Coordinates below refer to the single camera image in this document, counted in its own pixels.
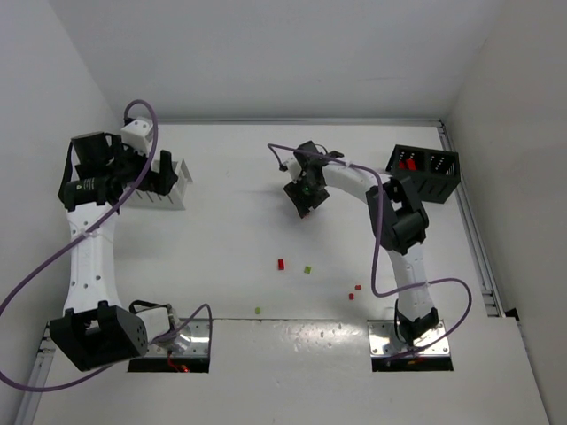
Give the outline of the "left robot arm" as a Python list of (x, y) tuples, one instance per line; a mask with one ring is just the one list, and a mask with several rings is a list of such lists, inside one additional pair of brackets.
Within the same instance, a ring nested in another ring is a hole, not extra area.
[(171, 305), (124, 307), (114, 272), (119, 200), (147, 161), (119, 135), (72, 138), (58, 198), (74, 247), (62, 317), (49, 323), (56, 346), (82, 372), (143, 357), (150, 343), (175, 328)]

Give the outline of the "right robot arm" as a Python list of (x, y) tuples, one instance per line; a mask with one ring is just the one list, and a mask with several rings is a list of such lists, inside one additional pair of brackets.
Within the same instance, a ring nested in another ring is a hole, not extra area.
[(423, 263), (423, 242), (429, 218), (409, 178), (389, 178), (344, 159), (338, 151), (321, 153), (315, 143), (302, 143), (292, 156), (278, 161), (290, 175), (284, 192), (301, 218), (326, 200), (328, 187), (361, 200), (369, 210), (375, 253), (384, 249), (391, 261), (396, 288), (377, 290), (377, 260), (372, 260), (371, 289), (378, 298), (397, 295), (394, 320), (398, 338), (408, 346), (439, 323), (438, 310), (429, 292)]

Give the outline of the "red long lego brick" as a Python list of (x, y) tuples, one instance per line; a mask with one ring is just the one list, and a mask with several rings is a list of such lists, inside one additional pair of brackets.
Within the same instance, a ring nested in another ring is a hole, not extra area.
[(399, 168), (402, 169), (402, 170), (408, 170), (408, 171), (417, 171), (418, 170), (415, 161), (411, 158), (401, 160), (400, 163), (399, 163)]

